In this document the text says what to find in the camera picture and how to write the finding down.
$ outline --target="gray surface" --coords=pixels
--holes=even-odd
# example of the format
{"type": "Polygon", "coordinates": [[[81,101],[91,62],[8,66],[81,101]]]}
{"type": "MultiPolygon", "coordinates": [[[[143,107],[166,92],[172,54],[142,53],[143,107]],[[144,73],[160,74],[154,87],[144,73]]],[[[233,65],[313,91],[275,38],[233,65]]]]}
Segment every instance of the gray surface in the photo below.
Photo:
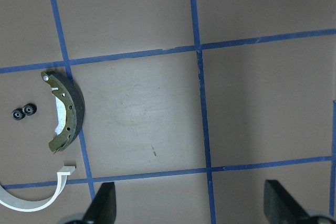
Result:
{"type": "Polygon", "coordinates": [[[334,28],[335,0],[197,0],[201,42],[334,28]]]}
{"type": "Polygon", "coordinates": [[[330,155],[334,37],[204,51],[213,166],[330,155]]]}
{"type": "MultiPolygon", "coordinates": [[[[55,192],[55,187],[15,189],[9,192],[22,199],[41,200],[50,197],[55,192]]],[[[87,184],[67,185],[56,201],[41,211],[18,212],[0,205],[1,222],[7,224],[64,224],[71,220],[81,219],[90,203],[87,184]]]]}
{"type": "MultiPolygon", "coordinates": [[[[210,223],[206,174],[134,179],[115,184],[115,224],[210,223]]],[[[96,191],[100,185],[95,184],[96,191]]]]}
{"type": "Polygon", "coordinates": [[[77,167],[69,178],[86,178],[78,138],[63,152],[53,154],[49,149],[57,126],[56,104],[40,72],[0,74],[2,185],[55,181],[65,164],[77,167]],[[15,121],[12,110],[30,102],[36,104],[36,114],[15,121]]]}
{"type": "Polygon", "coordinates": [[[264,181],[277,179],[305,209],[329,211],[330,163],[213,174],[217,223],[268,224],[264,181]]]}
{"type": "Polygon", "coordinates": [[[194,52],[78,65],[94,177],[205,167],[194,52]]]}
{"type": "Polygon", "coordinates": [[[190,0],[58,0],[70,59],[193,45],[190,0]]]}
{"type": "Polygon", "coordinates": [[[0,66],[62,60],[50,0],[0,0],[0,66]]]}

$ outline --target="floor tile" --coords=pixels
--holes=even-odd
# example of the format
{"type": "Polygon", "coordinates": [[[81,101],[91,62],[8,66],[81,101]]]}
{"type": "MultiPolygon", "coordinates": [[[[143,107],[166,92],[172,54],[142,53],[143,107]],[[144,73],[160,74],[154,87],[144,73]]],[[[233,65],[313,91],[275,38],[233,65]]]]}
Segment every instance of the floor tile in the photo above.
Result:
{"type": "MultiPolygon", "coordinates": [[[[56,187],[39,187],[9,190],[16,197],[26,200],[42,200],[54,194],[56,187]]],[[[91,198],[87,184],[66,185],[63,192],[49,207],[37,212],[19,212],[0,205],[2,223],[55,223],[64,224],[81,219],[91,198]]]]}
{"type": "Polygon", "coordinates": [[[63,152],[53,154],[49,149],[56,136],[57,114],[51,88],[40,72],[0,74],[2,185],[55,181],[64,165],[77,167],[69,179],[86,178],[78,138],[63,152]],[[36,114],[15,121],[11,112],[30,102],[36,104],[36,114]]]}
{"type": "Polygon", "coordinates": [[[212,165],[330,155],[334,37],[204,51],[212,165]]]}
{"type": "Polygon", "coordinates": [[[329,211],[330,163],[213,174],[217,223],[264,223],[265,179],[276,179],[304,209],[329,211]]]}
{"type": "Polygon", "coordinates": [[[190,0],[58,0],[70,59],[193,45],[190,0]]]}
{"type": "MultiPolygon", "coordinates": [[[[134,179],[115,184],[115,224],[210,223],[206,174],[134,179]]],[[[100,185],[95,184],[97,191],[100,185]]]]}
{"type": "Polygon", "coordinates": [[[62,60],[50,0],[0,0],[0,67],[62,60]]]}
{"type": "Polygon", "coordinates": [[[77,65],[94,177],[205,167],[194,52],[77,65]]]}
{"type": "Polygon", "coordinates": [[[201,42],[217,42],[336,24],[335,0],[197,0],[201,42]]]}

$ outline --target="gray floor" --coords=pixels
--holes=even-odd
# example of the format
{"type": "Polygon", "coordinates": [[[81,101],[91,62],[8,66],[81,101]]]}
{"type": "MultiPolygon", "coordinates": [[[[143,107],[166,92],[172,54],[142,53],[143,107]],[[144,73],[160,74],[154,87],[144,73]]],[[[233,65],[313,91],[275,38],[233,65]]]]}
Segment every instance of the gray floor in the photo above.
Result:
{"type": "Polygon", "coordinates": [[[0,205],[4,223],[80,218],[102,181],[116,181],[118,224],[267,223],[267,178],[329,212],[331,162],[317,161],[331,159],[336,31],[324,29],[335,27],[335,0],[197,0],[198,20],[191,0],[55,3],[0,0],[0,182],[38,200],[63,165],[76,171],[45,210],[0,205]],[[40,72],[69,66],[83,135],[52,154],[55,101],[40,72]],[[28,102],[38,112],[14,121],[28,102]],[[280,163],[230,170],[269,162],[280,163]]]}

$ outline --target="black object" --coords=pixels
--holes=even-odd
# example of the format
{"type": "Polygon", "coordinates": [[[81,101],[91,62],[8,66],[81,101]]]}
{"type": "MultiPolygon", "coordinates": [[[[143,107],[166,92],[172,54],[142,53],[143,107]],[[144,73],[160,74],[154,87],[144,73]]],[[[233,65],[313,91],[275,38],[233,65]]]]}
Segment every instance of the black object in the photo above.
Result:
{"type": "Polygon", "coordinates": [[[22,112],[22,109],[16,109],[12,111],[12,116],[15,120],[19,121],[24,118],[26,115],[22,112]]]}
{"type": "Polygon", "coordinates": [[[82,220],[66,224],[114,224],[117,216],[114,182],[103,183],[82,220]]]}
{"type": "Polygon", "coordinates": [[[270,224],[336,224],[327,216],[310,216],[277,180],[266,180],[264,213],[270,224]]]}
{"type": "Polygon", "coordinates": [[[29,103],[23,106],[22,108],[23,113],[25,113],[26,115],[33,115],[36,113],[37,111],[37,107],[36,105],[29,103]]]}

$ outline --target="white curved bracket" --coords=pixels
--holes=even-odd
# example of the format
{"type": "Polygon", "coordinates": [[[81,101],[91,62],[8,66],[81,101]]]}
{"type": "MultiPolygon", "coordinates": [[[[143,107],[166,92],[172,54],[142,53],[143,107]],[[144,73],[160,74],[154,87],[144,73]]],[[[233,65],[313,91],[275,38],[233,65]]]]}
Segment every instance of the white curved bracket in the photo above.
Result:
{"type": "Polygon", "coordinates": [[[57,172],[57,187],[53,196],[48,199],[40,201],[28,201],[14,197],[8,193],[2,186],[0,186],[0,204],[10,209],[21,212],[35,212],[42,210],[53,203],[57,196],[63,191],[67,178],[71,173],[75,171],[74,166],[63,166],[61,170],[57,172]]]}

